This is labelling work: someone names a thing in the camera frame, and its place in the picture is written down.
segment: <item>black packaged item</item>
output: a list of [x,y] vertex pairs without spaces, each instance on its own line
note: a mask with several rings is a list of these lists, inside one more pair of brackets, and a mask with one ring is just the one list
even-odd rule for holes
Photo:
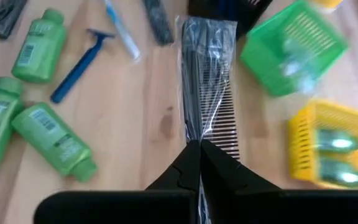
[[10,36],[26,3],[27,0],[0,0],[0,39]]
[[237,40],[250,31],[273,0],[189,0],[191,16],[237,21]]
[[157,43],[160,46],[172,44],[173,36],[162,2],[160,0],[143,0],[143,3]]

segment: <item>comb teeth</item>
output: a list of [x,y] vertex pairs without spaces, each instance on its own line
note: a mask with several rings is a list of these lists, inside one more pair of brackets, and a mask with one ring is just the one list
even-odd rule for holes
[[160,0],[143,0],[155,40],[161,46],[172,44],[173,36],[167,13]]

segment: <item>razor head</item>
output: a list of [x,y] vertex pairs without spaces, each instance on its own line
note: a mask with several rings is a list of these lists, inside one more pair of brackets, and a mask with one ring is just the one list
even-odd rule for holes
[[103,32],[103,31],[96,30],[96,29],[87,29],[86,31],[88,31],[91,34],[95,35],[97,38],[101,38],[101,37],[102,38],[115,38],[116,37],[115,34]]

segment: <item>wooden table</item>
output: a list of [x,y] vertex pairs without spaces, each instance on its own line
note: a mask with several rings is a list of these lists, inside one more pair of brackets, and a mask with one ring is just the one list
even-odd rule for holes
[[[32,223],[32,214],[45,197],[61,190],[144,189],[185,146],[181,115],[180,75],[175,46],[154,42],[140,0],[112,0],[138,43],[143,57],[133,62],[120,40],[106,41],[86,75],[56,112],[94,152],[99,171],[87,184],[62,178],[19,136],[14,136],[0,169],[0,223]],[[276,0],[261,21],[290,4]],[[186,12],[185,0],[164,0],[171,24]],[[115,32],[102,1],[29,0],[18,29],[0,42],[0,76],[9,76],[31,20],[47,7],[61,10],[69,36],[53,83],[25,85],[28,104],[49,102],[93,39],[85,29]],[[343,33],[349,51],[323,78],[317,96],[358,108],[358,0],[345,1],[327,17]],[[237,58],[244,38],[237,45]],[[232,74],[241,162],[284,188],[312,188],[292,180],[287,171],[285,121],[305,104],[296,95],[269,97],[238,61]]]

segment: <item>bottle cap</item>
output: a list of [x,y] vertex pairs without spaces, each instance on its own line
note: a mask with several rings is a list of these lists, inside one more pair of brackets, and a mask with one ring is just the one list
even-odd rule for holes
[[79,162],[71,170],[71,174],[80,182],[87,182],[91,179],[98,167],[93,162],[92,158],[86,158]]
[[50,21],[54,21],[56,24],[63,24],[63,21],[65,20],[64,15],[55,9],[45,10],[42,18]]
[[23,92],[23,86],[18,79],[11,77],[0,77],[0,90],[4,90],[20,96]]

